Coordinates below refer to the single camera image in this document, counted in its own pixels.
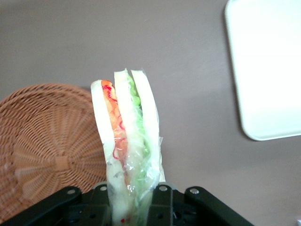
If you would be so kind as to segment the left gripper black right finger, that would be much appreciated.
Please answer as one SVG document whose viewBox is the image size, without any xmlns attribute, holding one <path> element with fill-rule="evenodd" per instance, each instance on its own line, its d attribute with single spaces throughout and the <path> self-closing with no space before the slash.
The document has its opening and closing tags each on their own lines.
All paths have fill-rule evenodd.
<svg viewBox="0 0 301 226">
<path fill-rule="evenodd" d="M 253 224 L 212 195 L 192 186 L 184 193 L 160 184 L 153 191 L 149 226 L 252 226 Z"/>
</svg>

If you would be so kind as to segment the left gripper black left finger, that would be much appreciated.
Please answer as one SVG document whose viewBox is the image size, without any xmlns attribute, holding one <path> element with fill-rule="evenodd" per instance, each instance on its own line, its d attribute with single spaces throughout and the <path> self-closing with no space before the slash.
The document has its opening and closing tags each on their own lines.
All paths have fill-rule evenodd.
<svg viewBox="0 0 301 226">
<path fill-rule="evenodd" d="M 2 226 L 109 226 L 111 208 L 106 183 L 82 193 L 65 187 L 1 223 Z"/>
</svg>

